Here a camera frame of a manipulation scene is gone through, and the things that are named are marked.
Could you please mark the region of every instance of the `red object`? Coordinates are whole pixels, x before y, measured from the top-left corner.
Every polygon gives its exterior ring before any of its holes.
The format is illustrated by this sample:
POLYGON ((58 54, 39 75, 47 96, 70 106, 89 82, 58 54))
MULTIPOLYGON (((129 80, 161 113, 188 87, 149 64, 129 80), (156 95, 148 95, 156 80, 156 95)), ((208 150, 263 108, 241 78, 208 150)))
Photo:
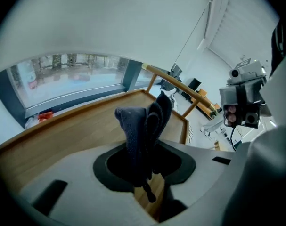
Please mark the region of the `red object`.
POLYGON ((53 112, 46 112, 38 115, 39 123, 53 117, 53 112))

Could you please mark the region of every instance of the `white wall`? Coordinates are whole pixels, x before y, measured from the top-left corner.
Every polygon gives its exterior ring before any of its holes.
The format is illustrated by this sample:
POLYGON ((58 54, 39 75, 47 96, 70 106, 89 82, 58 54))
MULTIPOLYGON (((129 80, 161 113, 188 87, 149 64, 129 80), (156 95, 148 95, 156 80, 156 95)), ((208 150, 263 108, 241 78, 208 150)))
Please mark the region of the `white wall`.
MULTIPOLYGON (((55 53, 100 53, 172 67, 209 0, 20 0, 0 30, 0 71, 55 53)), ((206 26, 192 34, 187 66, 206 26)))
POLYGON ((24 131, 0 100, 0 144, 24 131))
POLYGON ((230 69, 220 57, 205 48, 201 56, 190 65, 184 82, 188 85, 193 78, 198 79, 201 81, 198 88, 207 92, 206 96, 212 103, 220 105, 219 88, 227 84, 230 69))

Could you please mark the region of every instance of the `black cable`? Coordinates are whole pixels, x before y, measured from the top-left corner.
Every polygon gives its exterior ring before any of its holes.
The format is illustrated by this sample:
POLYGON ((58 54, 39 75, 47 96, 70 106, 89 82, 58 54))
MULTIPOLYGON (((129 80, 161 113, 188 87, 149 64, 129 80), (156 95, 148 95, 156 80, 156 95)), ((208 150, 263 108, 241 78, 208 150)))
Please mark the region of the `black cable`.
POLYGON ((231 136, 230 136, 229 139, 230 139, 230 141, 231 141, 231 144, 232 144, 232 147, 233 147, 234 151, 236 151, 236 148, 234 147, 234 144, 233 144, 233 141, 232 141, 232 136, 233 136, 234 130, 235 130, 235 127, 233 128, 232 133, 231 133, 231 136))

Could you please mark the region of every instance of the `wooden furniture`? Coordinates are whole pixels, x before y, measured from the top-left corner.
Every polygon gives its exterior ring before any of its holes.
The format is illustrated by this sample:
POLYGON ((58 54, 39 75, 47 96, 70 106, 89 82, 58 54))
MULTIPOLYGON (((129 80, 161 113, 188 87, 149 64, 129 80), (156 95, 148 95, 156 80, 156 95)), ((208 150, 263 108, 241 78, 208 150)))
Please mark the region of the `wooden furniture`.
MULTIPOLYGON (((73 109, 30 129, 25 130, 0 146, 0 174, 8 188, 18 193, 23 186, 39 176, 50 166, 64 157, 79 151, 125 140, 125 134, 119 121, 114 117, 117 107, 147 107, 155 101, 149 91, 157 76, 162 77, 196 100, 180 115, 172 111, 170 120, 160 139, 185 144, 188 137, 188 120, 185 118, 196 105, 206 108, 213 105, 195 91, 165 74, 147 65, 145 69, 154 73, 147 91, 140 89, 106 98, 73 109)), ((158 202, 150 205, 141 189, 136 189, 135 198, 151 215, 161 204, 163 179, 157 175, 152 179, 151 187, 158 196, 158 202)))
POLYGON ((210 104, 212 104, 212 107, 209 108, 209 107, 206 107, 204 106, 204 104, 202 103, 199 103, 197 106, 199 109, 201 109, 210 119, 213 119, 211 116, 210 116, 210 113, 213 112, 214 110, 216 109, 219 109, 220 106, 216 103, 215 105, 213 105, 213 103, 206 97, 206 94, 207 92, 203 89, 200 89, 198 94, 200 94, 206 101, 208 101, 210 104))

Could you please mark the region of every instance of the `wooden post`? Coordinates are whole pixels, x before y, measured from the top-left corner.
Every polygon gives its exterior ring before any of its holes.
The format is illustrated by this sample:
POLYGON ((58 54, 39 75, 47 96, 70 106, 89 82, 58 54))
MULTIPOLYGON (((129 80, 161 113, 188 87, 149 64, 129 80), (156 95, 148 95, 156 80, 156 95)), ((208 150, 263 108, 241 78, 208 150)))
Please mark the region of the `wooden post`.
POLYGON ((150 81, 150 84, 148 85, 148 88, 147 88, 147 90, 146 90, 148 93, 149 93, 149 91, 151 90, 151 87, 153 86, 156 77, 157 77, 157 75, 154 73, 153 76, 152 76, 152 79, 151 79, 151 81, 150 81))
POLYGON ((186 117, 196 106, 197 106, 197 104, 199 103, 199 101, 198 100, 195 100, 194 102, 193 102, 193 104, 192 105, 190 105, 190 107, 186 110, 186 112, 185 113, 183 113, 183 117, 186 117))

